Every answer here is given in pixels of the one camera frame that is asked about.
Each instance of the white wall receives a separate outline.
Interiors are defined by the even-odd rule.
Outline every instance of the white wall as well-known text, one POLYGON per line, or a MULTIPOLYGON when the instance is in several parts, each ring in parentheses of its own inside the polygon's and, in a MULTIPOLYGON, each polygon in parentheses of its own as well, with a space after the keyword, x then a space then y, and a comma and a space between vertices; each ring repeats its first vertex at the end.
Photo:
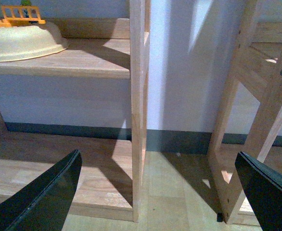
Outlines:
POLYGON ((262 22, 282 22, 282 0, 264 0, 262 22))
MULTIPOLYGON (((47 16, 128 15, 125 1, 106 1, 82 1, 98 5, 90 12, 56 1, 47 16)), ((148 129, 212 132, 242 8, 243 0, 152 0, 148 129)), ((129 128, 129 81, 0 76, 0 110, 7 122, 129 128)))

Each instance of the white plastic container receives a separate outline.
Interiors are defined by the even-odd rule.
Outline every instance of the white plastic container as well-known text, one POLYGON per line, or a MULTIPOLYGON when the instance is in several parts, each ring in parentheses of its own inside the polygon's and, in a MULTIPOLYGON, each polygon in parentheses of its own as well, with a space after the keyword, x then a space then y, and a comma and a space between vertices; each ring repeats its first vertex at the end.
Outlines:
POLYGON ((42 57, 68 48, 54 23, 0 28, 0 62, 42 57))

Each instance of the green toy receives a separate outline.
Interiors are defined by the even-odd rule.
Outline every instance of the green toy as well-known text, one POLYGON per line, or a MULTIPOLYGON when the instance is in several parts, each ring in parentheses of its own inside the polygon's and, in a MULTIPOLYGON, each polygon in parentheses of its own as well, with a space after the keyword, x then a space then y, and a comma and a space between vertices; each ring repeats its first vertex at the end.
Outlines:
POLYGON ((31 1, 30 0, 21 0, 21 5, 22 6, 31 6, 31 1))

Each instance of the black plastic piece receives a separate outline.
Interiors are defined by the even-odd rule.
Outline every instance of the black plastic piece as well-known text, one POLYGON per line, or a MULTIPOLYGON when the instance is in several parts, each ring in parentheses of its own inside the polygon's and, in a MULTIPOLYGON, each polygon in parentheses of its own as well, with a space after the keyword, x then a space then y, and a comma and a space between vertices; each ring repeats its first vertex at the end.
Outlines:
POLYGON ((282 231, 282 175, 243 152, 235 167, 262 229, 282 231))
POLYGON ((222 213, 217 214, 217 222, 223 222, 223 214, 222 213))
POLYGON ((0 231, 60 231, 77 189, 82 166, 74 150, 0 204, 0 231))

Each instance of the wooden floor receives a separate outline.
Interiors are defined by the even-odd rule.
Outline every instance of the wooden floor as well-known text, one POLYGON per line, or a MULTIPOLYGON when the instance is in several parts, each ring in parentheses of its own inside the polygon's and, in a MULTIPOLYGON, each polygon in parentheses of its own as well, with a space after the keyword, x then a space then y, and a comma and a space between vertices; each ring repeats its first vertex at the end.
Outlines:
MULTIPOLYGON (((219 163, 222 167, 222 170, 228 173, 228 180, 230 180, 235 169, 235 159, 237 153, 241 151, 241 147, 242 145, 237 144, 221 145, 221 149, 218 154, 218 160, 220 161, 219 163)), ((282 174, 282 147, 272 147, 264 163, 282 174)), ((245 199, 244 203, 242 204, 240 213, 253 214, 253 210, 247 199, 245 199)))
POLYGON ((0 139, 0 202, 74 149, 83 164, 70 212, 132 220, 130 141, 9 132, 0 139))
POLYGON ((219 202, 205 155, 147 152, 140 222, 68 215, 63 231, 261 231, 216 221, 219 202))

